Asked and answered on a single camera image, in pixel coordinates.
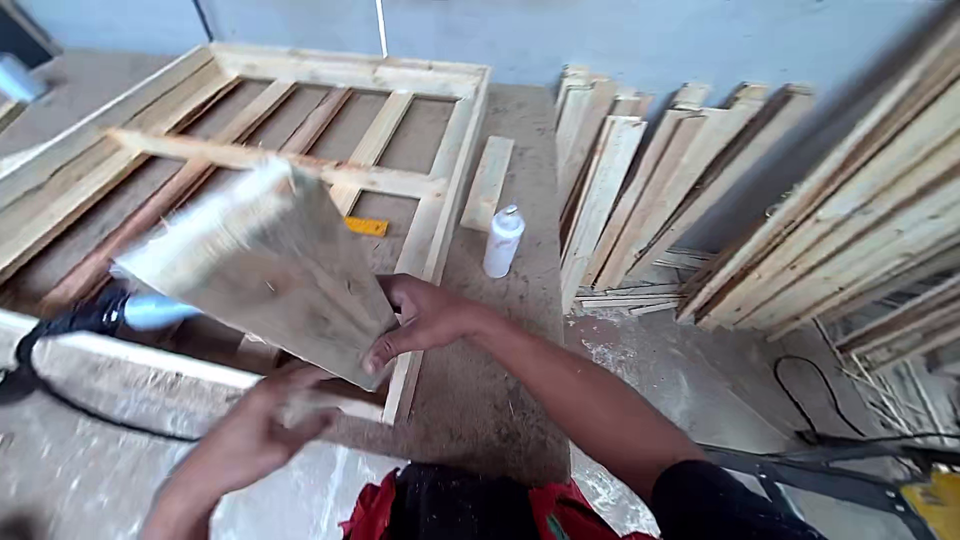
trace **wall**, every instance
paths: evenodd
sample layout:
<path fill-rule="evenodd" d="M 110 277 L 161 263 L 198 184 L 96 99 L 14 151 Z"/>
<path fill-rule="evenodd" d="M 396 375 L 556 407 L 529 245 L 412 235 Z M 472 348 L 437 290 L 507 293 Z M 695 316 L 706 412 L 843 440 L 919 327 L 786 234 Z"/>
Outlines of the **wall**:
<path fill-rule="evenodd" d="M 205 40 L 190 0 L 18 0 L 66 46 L 175 53 Z M 377 54 L 373 0 L 200 0 L 215 38 Z M 393 56 L 473 61 L 500 83 L 553 85 L 585 63 L 663 96 L 687 81 L 719 104 L 741 81 L 843 85 L 944 2 L 931 0 L 383 0 Z M 835 136 L 819 137 L 813 160 Z M 809 165 L 740 183 L 682 243 L 717 251 Z"/>

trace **black power cord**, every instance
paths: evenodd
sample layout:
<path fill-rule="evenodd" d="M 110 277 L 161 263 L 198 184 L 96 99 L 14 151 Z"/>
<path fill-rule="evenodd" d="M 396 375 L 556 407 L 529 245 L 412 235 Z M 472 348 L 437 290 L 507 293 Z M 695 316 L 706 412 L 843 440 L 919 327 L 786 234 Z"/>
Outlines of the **black power cord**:
<path fill-rule="evenodd" d="M 816 425 L 813 424 L 813 419 L 810 418 L 810 415 L 807 414 L 806 409 L 804 409 L 803 404 L 801 404 L 797 398 L 794 397 L 790 390 L 786 387 L 786 384 L 783 383 L 783 378 L 780 376 L 780 367 L 782 366 L 785 360 L 799 360 L 806 362 L 807 364 L 813 366 L 813 369 L 817 370 L 817 374 L 820 375 L 820 379 L 824 382 L 824 386 L 827 387 L 827 392 L 829 392 L 830 400 L 833 402 L 833 410 L 836 411 L 837 416 L 844 421 L 851 430 L 856 432 L 857 435 L 860 435 L 861 439 L 857 442 L 863 443 L 875 443 L 875 442 L 893 442 L 893 441 L 902 441 L 909 439 L 921 439 L 929 437 L 944 437 L 948 439 L 960 439 L 960 433 L 940 433 L 936 431 L 925 431 L 922 433 L 913 433 L 910 435 L 892 435 L 892 436 L 883 436 L 883 437 L 868 437 L 866 433 L 858 428 L 853 422 L 847 418 L 847 415 L 844 414 L 843 409 L 840 408 L 840 402 L 837 401 L 836 392 L 833 390 L 833 385 L 830 384 L 829 379 L 827 379 L 827 374 L 824 373 L 824 370 L 820 369 L 816 363 L 814 363 L 809 358 L 804 358 L 803 356 L 796 355 L 784 355 L 777 358 L 774 361 L 774 378 L 777 380 L 777 384 L 780 385 L 780 389 L 783 390 L 783 393 L 786 394 L 786 397 L 790 399 L 790 402 L 794 407 L 797 408 L 797 411 L 800 412 L 800 415 L 804 417 L 806 424 L 810 427 L 809 431 L 798 431 L 797 434 L 807 442 L 816 443 L 815 437 L 818 433 Z M 808 440 L 809 435 L 813 435 L 813 440 Z"/>
<path fill-rule="evenodd" d="M 66 396 L 36 371 L 33 352 L 37 341 L 75 331 L 93 331 L 103 335 L 114 335 L 123 323 L 123 306 L 127 302 L 128 296 L 126 291 L 122 289 L 111 289 L 91 304 L 77 307 L 56 319 L 37 322 L 34 329 L 23 336 L 16 344 L 14 352 L 17 361 L 16 369 L 13 371 L 4 370 L 4 377 L 0 380 L 0 405 L 13 404 L 26 399 L 34 392 L 41 392 L 66 408 L 121 430 L 183 443 L 194 443 L 200 440 L 197 437 L 145 428 L 107 416 L 103 412 Z"/>

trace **glue bottle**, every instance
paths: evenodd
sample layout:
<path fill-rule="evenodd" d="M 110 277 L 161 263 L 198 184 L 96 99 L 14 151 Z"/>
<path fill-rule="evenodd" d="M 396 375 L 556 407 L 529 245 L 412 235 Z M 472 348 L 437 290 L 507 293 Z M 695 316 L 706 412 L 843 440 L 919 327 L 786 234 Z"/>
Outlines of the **glue bottle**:
<path fill-rule="evenodd" d="M 483 257 L 483 271 L 491 278 L 502 278 L 510 271 L 516 246 L 526 224 L 516 205 L 509 205 L 496 213 L 490 222 L 487 253 Z"/>

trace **workbench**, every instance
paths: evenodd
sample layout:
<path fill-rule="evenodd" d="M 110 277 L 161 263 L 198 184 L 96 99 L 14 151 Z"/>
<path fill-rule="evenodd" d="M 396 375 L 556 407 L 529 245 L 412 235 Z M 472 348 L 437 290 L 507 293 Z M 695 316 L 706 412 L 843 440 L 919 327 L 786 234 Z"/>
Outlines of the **workbench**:
<path fill-rule="evenodd" d="M 0 134 L 0 154 L 43 142 L 125 87 L 146 77 L 167 60 L 127 53 L 66 51 L 36 71 L 40 78 L 51 82 L 53 90 L 30 105 Z M 430 117 L 427 110 L 420 121 L 429 123 Z M 416 133 L 418 126 L 412 121 L 410 125 L 401 125 L 398 133 L 403 130 L 408 134 Z M 559 209 L 556 204 L 553 103 L 547 89 L 491 85 L 479 144 L 483 144 L 489 135 L 501 135 L 516 141 L 500 201 L 502 206 L 516 200 L 526 218 L 526 232 L 511 272 L 505 278 L 491 280 L 481 267 L 486 235 L 458 227 L 447 256 L 442 286 L 492 306 L 528 331 L 560 343 L 563 340 L 563 319 L 557 225 Z M 402 161 L 405 155 L 403 145 L 397 145 L 388 148 L 383 159 Z M 478 159 L 479 152 L 470 166 L 469 178 L 472 178 Z M 376 201 L 365 204 L 363 199 L 358 203 L 357 211 L 361 215 L 374 213 L 379 216 L 391 211 L 396 213 L 396 209 L 378 205 Z M 396 220 L 396 230 L 402 233 L 406 226 L 402 218 L 389 217 Z M 75 228 L 83 225 L 82 220 Z M 383 270 L 384 263 L 377 259 L 378 253 L 391 253 L 391 245 L 390 241 L 372 245 L 375 269 Z M 9 350 L 10 346 L 10 343 L 0 343 L 4 350 Z M 64 358 L 63 362 L 64 365 L 80 366 L 82 360 Z M 210 395 L 207 399 L 204 389 L 197 387 L 193 389 L 197 399 L 183 404 L 182 408 L 170 407 L 160 399 L 163 385 L 170 383 L 161 374 L 140 378 L 141 395 L 135 386 L 132 389 L 129 378 L 116 386 L 90 387 L 84 384 L 86 380 L 109 380 L 92 369 L 77 367 L 64 390 L 112 414 L 127 414 L 129 420 L 141 424 L 159 423 L 171 430 L 202 429 L 222 414 L 236 397 Z M 134 535 L 136 520 L 141 519 L 147 509 L 149 493 L 156 489 L 162 475 L 186 449 L 184 445 L 119 433 L 113 428 L 91 424 L 38 395 L 18 405 L 0 408 L 0 433 L 3 435 L 0 458 L 13 465 L 0 470 L 0 486 L 10 487 L 9 490 L 0 489 L 0 507 L 44 505 L 38 509 L 42 516 L 47 516 L 44 519 L 59 516 L 47 524 L 55 529 L 50 532 L 56 533 L 50 538 L 80 537 L 77 530 L 83 529 L 91 538 L 103 537 L 105 524 L 112 524 L 109 528 L 120 532 L 123 532 L 121 525 L 126 524 L 130 527 L 126 535 Z M 546 418 L 542 407 L 490 356 L 464 342 L 424 355 L 408 421 L 391 427 L 344 417 L 324 439 L 401 459 L 508 475 L 530 484 L 563 481 L 569 476 L 568 442 Z M 78 455 L 87 451 L 94 452 L 99 459 L 78 460 Z M 348 512 L 352 497 L 356 495 L 355 492 L 351 496 L 350 493 L 333 491 L 340 484 L 328 487 L 324 492 L 324 475 L 332 475 L 331 481 L 339 479 L 344 486 L 352 486 L 349 481 L 344 481 L 345 463 L 357 463 L 351 459 L 359 459 L 361 468 L 367 467 L 363 463 L 379 464 L 378 467 L 367 467 L 367 474 L 360 475 L 359 479 L 372 479 L 371 470 L 378 475 L 381 469 L 396 463 L 389 458 L 363 453 L 358 454 L 361 456 L 358 458 L 345 457 L 344 452 L 352 451 L 318 442 L 310 445 L 291 465 L 295 471 L 308 468 L 309 474 L 315 477 L 307 483 L 315 485 L 318 493 L 305 498 L 301 484 L 298 486 L 299 495 L 294 499 L 297 504 L 287 504 L 288 507 L 299 509 L 305 501 L 317 500 L 313 497 L 319 497 L 327 504 L 334 504 L 333 499 L 336 499 L 332 517 L 324 515 L 325 521 L 314 520 L 310 522 L 311 527 L 326 528 L 332 519 L 345 519 L 347 514 L 344 512 Z M 121 478 L 117 477 L 118 471 L 123 471 Z M 64 483 L 61 477 L 73 480 Z M 260 492 L 273 489 L 276 494 L 282 494 L 286 488 L 274 481 L 257 489 Z M 71 500 L 81 500 L 75 494 L 78 489 L 85 490 L 86 500 L 99 498 L 101 510 L 93 511 L 95 508 L 89 507 L 89 503 L 82 509 L 72 508 Z M 105 503 L 104 498 L 115 503 L 118 499 L 123 502 L 120 506 L 112 506 Z M 6 504 L 6 499 L 17 504 Z M 281 504 L 287 498 L 274 495 L 272 500 Z M 9 516 L 0 515 L 0 520 L 6 517 Z M 267 522 L 258 526 L 266 527 Z"/>

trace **finger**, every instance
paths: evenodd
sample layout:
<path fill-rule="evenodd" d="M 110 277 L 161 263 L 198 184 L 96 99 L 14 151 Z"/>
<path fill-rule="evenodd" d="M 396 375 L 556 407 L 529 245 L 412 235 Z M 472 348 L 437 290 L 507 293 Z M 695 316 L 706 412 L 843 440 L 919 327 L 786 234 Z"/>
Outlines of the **finger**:
<path fill-rule="evenodd" d="M 420 324 L 415 321 L 405 327 L 381 335 L 364 355 L 364 371 L 372 375 L 383 369 L 387 362 L 398 355 L 423 349 L 421 334 Z"/>
<path fill-rule="evenodd" d="M 291 428 L 282 430 L 283 443 L 295 452 L 333 426 L 341 414 L 343 411 L 337 407 L 311 412 Z"/>

